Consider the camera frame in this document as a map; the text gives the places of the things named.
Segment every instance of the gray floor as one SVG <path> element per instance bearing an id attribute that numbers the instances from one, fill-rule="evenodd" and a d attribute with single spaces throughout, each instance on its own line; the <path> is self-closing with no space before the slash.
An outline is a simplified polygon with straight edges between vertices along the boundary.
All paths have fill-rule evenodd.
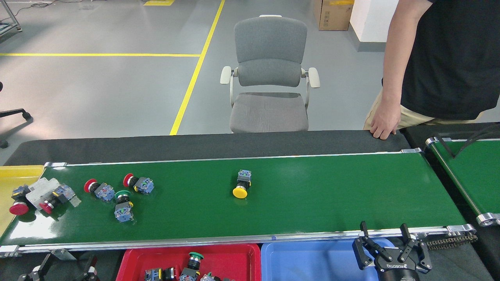
<path id="1" fill-rule="evenodd" d="M 15 13 L 33 3 L 9 5 Z M 17 16 L 23 32 L 2 36 L 0 53 L 200 54 L 220 3 L 83 0 L 25 9 Z M 360 130 L 381 87 L 383 53 L 357 52 L 345 31 L 318 31 L 309 0 L 227 0 L 177 134 L 231 132 L 229 87 L 219 84 L 220 71 L 237 65 L 236 22 L 261 14 L 308 26 L 302 66 L 316 67 L 321 80 L 311 93 L 309 129 Z M 197 62 L 197 57 L 0 56 L 0 111 L 25 108 L 33 116 L 31 123 L 20 115 L 0 118 L 0 138 L 10 144 L 0 150 L 0 165 L 30 140 L 170 134 Z M 298 88 L 305 92 L 304 83 Z M 500 107 L 481 121 L 500 121 Z"/>

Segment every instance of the khaki pants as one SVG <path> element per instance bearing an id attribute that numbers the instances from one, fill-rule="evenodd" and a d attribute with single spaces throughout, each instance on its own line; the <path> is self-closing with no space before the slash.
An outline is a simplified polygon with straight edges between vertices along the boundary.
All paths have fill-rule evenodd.
<path id="1" fill-rule="evenodd" d="M 370 130 L 372 128 L 372 120 L 375 115 L 375 111 L 379 107 L 380 101 L 382 99 L 382 90 L 380 90 L 380 93 L 375 99 L 375 102 L 371 106 L 371 109 L 366 116 L 366 121 L 364 122 L 363 130 Z M 411 126 L 416 126 L 420 124 L 425 124 L 425 125 L 444 125 L 444 124 L 467 124 L 467 123 L 475 123 L 481 116 L 483 115 L 483 112 L 477 116 L 476 119 L 474 120 L 447 120 L 447 119 L 440 119 L 440 118 L 434 118 L 434 117 L 429 117 L 422 115 L 420 113 L 416 113 L 414 111 L 409 110 L 408 108 L 404 107 L 401 105 L 401 121 L 399 122 L 399 125 L 397 126 L 397 129 L 401 128 L 406 128 L 406 127 L 411 127 Z"/>

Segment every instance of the white wall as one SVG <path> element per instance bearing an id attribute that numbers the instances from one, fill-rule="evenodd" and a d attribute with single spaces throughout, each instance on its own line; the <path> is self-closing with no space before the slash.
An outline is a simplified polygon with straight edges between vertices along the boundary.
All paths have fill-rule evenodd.
<path id="1" fill-rule="evenodd" d="M 398 0 L 355 0 L 350 24 L 360 42 L 386 42 Z"/>

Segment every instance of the yellow mushroom button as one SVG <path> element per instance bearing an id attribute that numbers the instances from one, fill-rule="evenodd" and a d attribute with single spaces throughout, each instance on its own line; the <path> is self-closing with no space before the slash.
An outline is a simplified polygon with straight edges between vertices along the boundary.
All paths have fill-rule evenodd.
<path id="1" fill-rule="evenodd" d="M 234 197 L 236 198 L 243 199 L 247 197 L 248 193 L 247 190 L 243 187 L 237 186 L 232 190 L 232 195 L 234 195 Z"/>

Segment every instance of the chair backrest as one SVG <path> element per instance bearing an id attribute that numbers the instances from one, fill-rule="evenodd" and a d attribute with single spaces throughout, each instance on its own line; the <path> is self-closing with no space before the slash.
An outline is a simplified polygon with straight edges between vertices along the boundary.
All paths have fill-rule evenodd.
<path id="1" fill-rule="evenodd" d="M 306 37 L 306 24 L 292 18 L 266 16 L 238 22 L 234 39 L 239 84 L 297 87 Z"/>

